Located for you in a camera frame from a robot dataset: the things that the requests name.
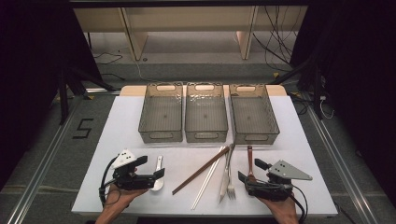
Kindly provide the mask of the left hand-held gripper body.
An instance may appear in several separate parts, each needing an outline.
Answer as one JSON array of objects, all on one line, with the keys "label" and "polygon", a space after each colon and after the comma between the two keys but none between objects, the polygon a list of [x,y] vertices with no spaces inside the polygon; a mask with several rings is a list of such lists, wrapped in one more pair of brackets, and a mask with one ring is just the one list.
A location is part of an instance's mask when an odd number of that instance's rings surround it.
[{"label": "left hand-held gripper body", "polygon": [[153,175],[138,175],[135,172],[136,159],[137,157],[129,149],[124,149],[111,164],[115,185],[120,189],[151,189],[154,186]]}]

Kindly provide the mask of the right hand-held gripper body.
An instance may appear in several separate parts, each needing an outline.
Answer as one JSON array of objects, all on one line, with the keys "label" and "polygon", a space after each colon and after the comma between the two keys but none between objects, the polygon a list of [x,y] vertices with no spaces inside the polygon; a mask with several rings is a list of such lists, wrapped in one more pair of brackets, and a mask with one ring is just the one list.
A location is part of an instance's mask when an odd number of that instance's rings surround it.
[{"label": "right hand-held gripper body", "polygon": [[271,164],[272,167],[267,171],[268,180],[250,182],[247,179],[245,186],[250,196],[264,198],[273,202],[285,201],[292,193],[292,179],[311,181],[313,177],[300,169],[294,167],[286,161],[278,161]]}]

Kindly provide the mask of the white spoon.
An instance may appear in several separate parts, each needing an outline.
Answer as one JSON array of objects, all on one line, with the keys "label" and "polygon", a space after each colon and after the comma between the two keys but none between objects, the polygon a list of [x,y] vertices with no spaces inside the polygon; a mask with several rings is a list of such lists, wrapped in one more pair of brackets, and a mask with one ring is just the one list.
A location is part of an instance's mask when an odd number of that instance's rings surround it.
[{"label": "white spoon", "polygon": [[[163,163],[163,156],[160,155],[157,157],[157,163],[156,163],[156,170],[160,171],[162,169],[162,163]],[[152,188],[153,191],[158,191],[163,187],[163,178],[159,178],[155,181],[154,186]]]}]

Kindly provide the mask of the reddish-brown spoon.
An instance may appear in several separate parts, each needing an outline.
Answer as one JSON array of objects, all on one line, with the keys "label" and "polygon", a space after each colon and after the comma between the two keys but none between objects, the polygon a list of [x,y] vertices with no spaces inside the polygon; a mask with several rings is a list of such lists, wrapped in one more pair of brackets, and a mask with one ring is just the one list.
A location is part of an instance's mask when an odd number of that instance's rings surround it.
[{"label": "reddish-brown spoon", "polygon": [[253,174],[253,148],[247,146],[247,159],[248,159],[248,175],[247,178],[250,182],[257,182],[256,177]]}]

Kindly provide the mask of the silver fork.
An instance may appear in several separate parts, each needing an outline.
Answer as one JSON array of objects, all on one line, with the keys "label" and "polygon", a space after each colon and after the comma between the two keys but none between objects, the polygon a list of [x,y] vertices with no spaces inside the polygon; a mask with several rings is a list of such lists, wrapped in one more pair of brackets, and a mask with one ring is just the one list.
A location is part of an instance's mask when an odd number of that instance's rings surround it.
[{"label": "silver fork", "polygon": [[235,188],[233,185],[233,181],[232,181],[232,169],[228,170],[228,177],[229,177],[229,183],[227,186],[227,194],[230,200],[235,200],[236,199],[236,195],[235,195]]}]

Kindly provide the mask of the silver table knife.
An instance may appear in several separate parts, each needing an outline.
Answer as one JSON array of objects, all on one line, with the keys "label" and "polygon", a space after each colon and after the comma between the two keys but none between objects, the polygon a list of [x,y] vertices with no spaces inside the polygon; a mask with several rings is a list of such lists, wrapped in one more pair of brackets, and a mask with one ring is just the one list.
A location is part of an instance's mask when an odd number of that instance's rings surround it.
[{"label": "silver table knife", "polygon": [[221,201],[223,200],[226,192],[227,192],[227,188],[228,188],[228,184],[229,184],[229,171],[230,171],[230,160],[231,160],[231,156],[233,153],[233,149],[234,149],[234,144],[230,144],[229,145],[229,151],[226,155],[226,162],[225,162],[225,167],[224,167],[224,172],[223,172],[223,176],[222,176],[222,181],[221,181],[221,186],[220,186],[220,192],[219,192],[219,203],[221,203]]}]

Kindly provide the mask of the grey transparent plastic bin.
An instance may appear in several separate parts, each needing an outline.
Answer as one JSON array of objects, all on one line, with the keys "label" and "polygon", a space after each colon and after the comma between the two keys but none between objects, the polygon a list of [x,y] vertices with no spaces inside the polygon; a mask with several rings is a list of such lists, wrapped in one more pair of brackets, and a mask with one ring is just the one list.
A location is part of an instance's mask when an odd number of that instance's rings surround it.
[{"label": "grey transparent plastic bin", "polygon": [[188,143],[225,142],[229,131],[221,83],[187,84],[185,134]]},{"label": "grey transparent plastic bin", "polygon": [[231,84],[234,142],[272,145],[280,130],[264,84]]},{"label": "grey transparent plastic bin", "polygon": [[145,144],[181,142],[183,83],[149,83],[138,131]]}]

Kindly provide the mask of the person's left hand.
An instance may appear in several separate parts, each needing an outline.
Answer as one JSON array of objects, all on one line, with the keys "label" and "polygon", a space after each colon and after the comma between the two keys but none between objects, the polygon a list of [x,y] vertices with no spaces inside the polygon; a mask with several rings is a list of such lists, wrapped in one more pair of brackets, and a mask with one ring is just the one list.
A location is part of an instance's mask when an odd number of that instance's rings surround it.
[{"label": "person's left hand", "polygon": [[106,194],[104,208],[118,208],[123,210],[128,207],[136,197],[139,197],[147,191],[148,189],[125,190],[112,184]]}]

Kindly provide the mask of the person's right hand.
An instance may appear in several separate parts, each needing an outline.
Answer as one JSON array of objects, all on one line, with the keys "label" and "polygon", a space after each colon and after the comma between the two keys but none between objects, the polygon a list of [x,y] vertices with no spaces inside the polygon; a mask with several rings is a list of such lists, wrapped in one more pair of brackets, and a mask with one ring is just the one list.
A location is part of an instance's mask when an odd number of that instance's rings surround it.
[{"label": "person's right hand", "polygon": [[297,217],[295,202],[288,198],[283,202],[273,202],[264,198],[259,198],[259,201],[264,203],[271,211],[274,218],[281,217]]}]

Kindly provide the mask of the black metal stand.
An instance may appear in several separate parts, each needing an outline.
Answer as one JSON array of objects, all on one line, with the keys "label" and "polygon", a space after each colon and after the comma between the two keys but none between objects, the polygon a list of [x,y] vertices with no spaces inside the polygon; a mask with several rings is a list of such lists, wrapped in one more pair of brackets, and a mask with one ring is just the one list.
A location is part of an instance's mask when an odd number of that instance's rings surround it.
[{"label": "black metal stand", "polygon": [[318,59],[315,56],[309,56],[303,63],[287,72],[285,75],[276,78],[271,81],[271,85],[280,85],[287,79],[300,74],[301,77],[298,81],[298,89],[300,91],[307,91],[309,87],[313,88],[314,100],[313,107],[314,112],[319,119],[323,119],[322,112],[320,109],[320,96],[322,94],[321,88],[321,69],[318,65]]},{"label": "black metal stand", "polygon": [[62,68],[58,75],[58,90],[61,102],[61,124],[64,124],[69,116],[66,88],[69,88],[76,96],[85,96],[88,91],[82,83],[83,80],[88,80],[91,83],[102,87],[106,91],[119,90],[119,88],[106,84],[99,77],[94,77],[76,66],[66,66]]}]

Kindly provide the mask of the dark curtain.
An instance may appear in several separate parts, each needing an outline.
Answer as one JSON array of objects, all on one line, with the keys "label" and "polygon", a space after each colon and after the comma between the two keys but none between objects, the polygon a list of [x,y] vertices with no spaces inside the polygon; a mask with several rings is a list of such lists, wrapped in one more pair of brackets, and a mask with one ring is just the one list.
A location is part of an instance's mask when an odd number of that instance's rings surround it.
[{"label": "dark curtain", "polygon": [[0,0],[0,189],[36,137],[64,74],[102,77],[69,0]]},{"label": "dark curtain", "polygon": [[325,90],[396,207],[396,0],[308,0],[291,63],[320,48]]}]

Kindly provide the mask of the light wooden desk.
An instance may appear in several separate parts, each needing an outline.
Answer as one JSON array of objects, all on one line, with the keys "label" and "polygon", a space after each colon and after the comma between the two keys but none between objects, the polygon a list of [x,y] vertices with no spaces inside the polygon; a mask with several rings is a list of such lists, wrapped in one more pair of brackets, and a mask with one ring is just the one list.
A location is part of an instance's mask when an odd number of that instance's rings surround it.
[{"label": "light wooden desk", "polygon": [[255,31],[298,31],[306,6],[76,8],[85,33],[123,33],[138,61],[149,32],[234,32],[241,57],[249,56]]}]

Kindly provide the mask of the aluminium floor rail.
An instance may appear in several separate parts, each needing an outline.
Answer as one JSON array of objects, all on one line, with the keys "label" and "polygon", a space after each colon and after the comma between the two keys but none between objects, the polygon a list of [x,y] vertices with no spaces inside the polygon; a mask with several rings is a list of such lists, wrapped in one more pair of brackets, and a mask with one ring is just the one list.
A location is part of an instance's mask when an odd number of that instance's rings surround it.
[{"label": "aluminium floor rail", "polygon": [[355,208],[357,209],[361,220],[364,224],[379,224],[378,219],[371,208],[368,200],[363,194],[363,191],[359,187],[358,183],[354,179],[353,174],[347,167],[346,161],[342,158],[337,145],[334,143],[332,136],[330,135],[324,122],[317,118],[314,109],[309,107],[307,109],[309,117],[314,123],[316,130],[330,155],[332,163],[335,166],[337,173],[340,175],[342,182],[353,202]]},{"label": "aluminium floor rail", "polygon": [[82,100],[82,96],[77,96],[71,100],[69,115],[57,126],[54,135],[51,137],[49,145],[46,147],[45,154],[42,156],[40,163],[35,168],[35,172],[29,179],[28,184],[21,188],[21,197],[7,218],[7,224],[22,224]]}]

